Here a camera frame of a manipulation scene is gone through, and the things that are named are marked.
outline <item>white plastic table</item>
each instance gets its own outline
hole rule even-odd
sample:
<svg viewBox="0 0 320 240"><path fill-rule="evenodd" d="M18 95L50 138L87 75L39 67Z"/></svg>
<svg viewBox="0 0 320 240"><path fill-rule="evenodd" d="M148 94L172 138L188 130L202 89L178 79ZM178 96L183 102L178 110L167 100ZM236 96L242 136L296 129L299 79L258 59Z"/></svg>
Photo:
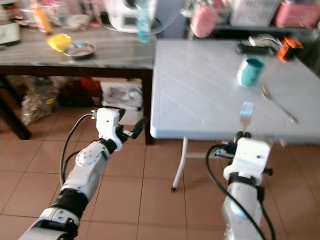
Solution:
<svg viewBox="0 0 320 240"><path fill-rule="evenodd" d="M254 109L247 132L253 138L289 143L320 142L320 80L298 59L255 56L265 62L259 83L245 88L236 75L243 56L235 41L159 40L156 45L150 132L154 138L183 138L177 187L188 139L231 140L243 127L244 102ZM299 124L262 95L263 82Z"/></svg>

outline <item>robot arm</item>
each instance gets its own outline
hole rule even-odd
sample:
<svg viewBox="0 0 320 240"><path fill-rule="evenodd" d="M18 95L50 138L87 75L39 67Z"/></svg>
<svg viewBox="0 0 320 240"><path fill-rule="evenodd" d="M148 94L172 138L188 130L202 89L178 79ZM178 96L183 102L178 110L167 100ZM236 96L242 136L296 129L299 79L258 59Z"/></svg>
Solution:
<svg viewBox="0 0 320 240"><path fill-rule="evenodd" d="M129 132L118 125L124 113L123 109L100 108L92 114L100 139L78 153L55 202L19 240L73 240L77 236L82 214L97 190L110 155L119 151L128 137L136 138L148 121L142 118Z"/></svg>
<svg viewBox="0 0 320 240"><path fill-rule="evenodd" d="M264 188L259 185L262 174L273 174L272 169L265 168L271 147L250 137L249 133L243 135L238 132L235 143L217 145L215 155L232 159L223 171L224 178L228 180L227 191L260 226ZM226 221L225 240L263 239L248 216L229 196L225 198L222 212Z"/></svg>

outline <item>teal mug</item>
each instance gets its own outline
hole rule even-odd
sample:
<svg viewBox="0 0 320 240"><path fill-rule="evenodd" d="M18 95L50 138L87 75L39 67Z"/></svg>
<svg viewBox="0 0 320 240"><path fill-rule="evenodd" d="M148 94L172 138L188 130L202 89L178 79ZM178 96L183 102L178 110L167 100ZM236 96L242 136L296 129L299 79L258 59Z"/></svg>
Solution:
<svg viewBox="0 0 320 240"><path fill-rule="evenodd" d="M265 64L256 58L245 58L236 75L239 84L244 87L251 87L258 81Z"/></svg>

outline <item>dark wooden table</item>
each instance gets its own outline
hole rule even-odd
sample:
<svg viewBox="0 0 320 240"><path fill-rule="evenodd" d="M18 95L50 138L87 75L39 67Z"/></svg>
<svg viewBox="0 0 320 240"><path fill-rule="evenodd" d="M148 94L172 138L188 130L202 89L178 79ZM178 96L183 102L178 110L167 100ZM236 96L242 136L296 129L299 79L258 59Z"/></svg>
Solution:
<svg viewBox="0 0 320 240"><path fill-rule="evenodd" d="M0 51L0 81L20 101L6 75L74 76L140 78L143 91L143 115L150 120L155 41L139 43L136 34L111 31L104 27L91 27L86 31L64 32L72 42L90 42L96 46L89 59L74 60L49 47L46 36L38 30L22 29L21 43ZM31 133L0 96L1 118L20 139L29 139ZM145 142L152 144L150 123L145 127Z"/></svg>

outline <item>yellow object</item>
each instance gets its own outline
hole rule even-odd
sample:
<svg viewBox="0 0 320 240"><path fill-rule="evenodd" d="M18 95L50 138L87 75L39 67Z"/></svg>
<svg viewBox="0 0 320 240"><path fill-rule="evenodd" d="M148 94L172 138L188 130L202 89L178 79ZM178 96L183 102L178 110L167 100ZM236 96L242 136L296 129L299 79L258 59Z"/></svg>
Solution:
<svg viewBox="0 0 320 240"><path fill-rule="evenodd" d="M45 10L37 4L34 4L32 6L32 12L39 30L47 35L52 34L52 28Z"/></svg>
<svg viewBox="0 0 320 240"><path fill-rule="evenodd" d="M47 105L53 104L55 101L56 101L56 98L55 98L55 97L51 97L51 98L48 98L48 99L45 101L45 104L47 104Z"/></svg>
<svg viewBox="0 0 320 240"><path fill-rule="evenodd" d="M64 33L59 33L47 39L50 47L59 52L63 52L70 44L71 37Z"/></svg>

